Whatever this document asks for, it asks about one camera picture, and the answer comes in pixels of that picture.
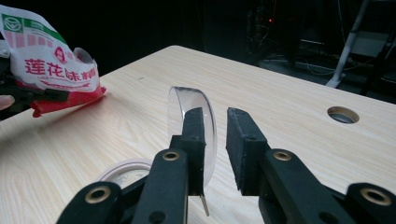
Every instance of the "dark background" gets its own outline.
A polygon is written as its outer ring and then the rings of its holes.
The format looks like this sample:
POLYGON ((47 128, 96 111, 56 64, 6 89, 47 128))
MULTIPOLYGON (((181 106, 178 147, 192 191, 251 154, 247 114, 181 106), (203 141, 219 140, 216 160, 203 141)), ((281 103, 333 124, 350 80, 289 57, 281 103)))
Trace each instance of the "dark background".
POLYGON ((102 76, 171 45, 251 64, 267 50, 260 45, 264 37, 280 44, 291 61, 301 38, 340 53, 341 26, 350 28, 355 16, 351 6, 358 7, 360 1, 340 1, 342 21, 336 0, 0 2, 44 17, 70 49, 80 47, 91 54, 102 76))

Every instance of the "wooden table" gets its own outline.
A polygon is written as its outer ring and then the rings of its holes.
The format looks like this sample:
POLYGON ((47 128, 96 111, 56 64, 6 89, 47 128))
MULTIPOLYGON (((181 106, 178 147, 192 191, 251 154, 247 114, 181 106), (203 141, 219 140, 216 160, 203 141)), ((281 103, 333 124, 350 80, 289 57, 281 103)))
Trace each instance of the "wooden table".
POLYGON ((0 122, 0 223, 55 223, 75 194, 113 164, 168 148, 171 86, 199 89, 213 106, 218 156, 205 188, 210 217, 189 199, 189 223, 262 223, 258 197, 237 191, 225 149, 228 107, 246 110, 272 148, 297 154, 318 180, 345 193, 369 182, 396 193, 396 105, 191 49, 169 47, 101 77, 106 95, 34 119, 0 122), (344 106, 345 124, 327 110, 344 106))

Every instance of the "round hole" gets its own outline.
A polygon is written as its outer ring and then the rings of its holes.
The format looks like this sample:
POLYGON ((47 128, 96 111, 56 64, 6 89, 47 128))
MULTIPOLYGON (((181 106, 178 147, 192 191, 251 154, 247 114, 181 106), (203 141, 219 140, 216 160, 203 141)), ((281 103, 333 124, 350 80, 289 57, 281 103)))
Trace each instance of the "round hole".
POLYGON ((85 195, 85 201, 87 203, 100 203, 110 195, 110 192, 111 190, 108 186, 96 187, 85 195))
POLYGON ((337 217, 333 216, 332 214, 330 214, 328 212, 319 213, 319 218, 326 224, 337 224, 338 223, 337 217))
POLYGON ((165 220, 165 213, 164 212, 153 212, 149 215, 148 221, 153 224, 160 224, 163 223, 165 220))
POLYGON ((274 157, 280 161, 289 161, 291 159, 291 155, 286 152, 275 152, 274 157))
POLYGON ((166 160, 166 161, 175 161, 179 157, 180 157, 179 154, 176 153, 176 152, 173 152, 173 151, 166 152, 166 153, 163 154, 163 159, 166 160))
POLYGON ((327 110, 327 114, 330 118, 337 120, 341 123, 356 123, 359 121, 359 115, 348 108, 342 106, 333 106, 327 110))
POLYGON ((390 197, 377 189, 361 189, 361 195, 367 201, 378 205, 388 206, 392 204, 390 197))

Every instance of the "brass screw hole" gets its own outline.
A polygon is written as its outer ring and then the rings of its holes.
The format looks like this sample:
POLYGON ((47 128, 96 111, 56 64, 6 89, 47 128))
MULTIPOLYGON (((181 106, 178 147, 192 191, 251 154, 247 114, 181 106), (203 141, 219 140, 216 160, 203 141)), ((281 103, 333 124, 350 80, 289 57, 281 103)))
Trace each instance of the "brass screw hole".
POLYGON ((166 161, 175 161, 180 157, 180 155, 177 152, 166 152, 163 154, 163 159, 166 161))
POLYGON ((274 157, 277 158, 280 161, 289 161, 291 160, 291 155, 286 152, 276 152, 274 153, 274 157))
POLYGON ((361 189, 361 195, 371 203, 376 203, 382 206, 392 204, 390 197, 377 189, 361 189))
POLYGON ((87 195, 85 195, 85 202, 87 203, 101 203, 108 196, 110 196, 110 188, 108 186, 99 186, 91 189, 87 195))

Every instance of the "table grommet hole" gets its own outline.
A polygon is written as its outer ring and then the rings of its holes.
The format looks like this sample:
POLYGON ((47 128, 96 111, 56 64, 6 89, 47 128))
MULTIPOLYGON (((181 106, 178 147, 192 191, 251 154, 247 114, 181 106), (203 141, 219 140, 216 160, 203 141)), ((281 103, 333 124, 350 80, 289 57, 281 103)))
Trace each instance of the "table grommet hole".
POLYGON ((330 118, 346 124, 356 123, 360 119, 359 115, 355 111, 342 106, 330 107, 327 110, 327 114, 330 118))

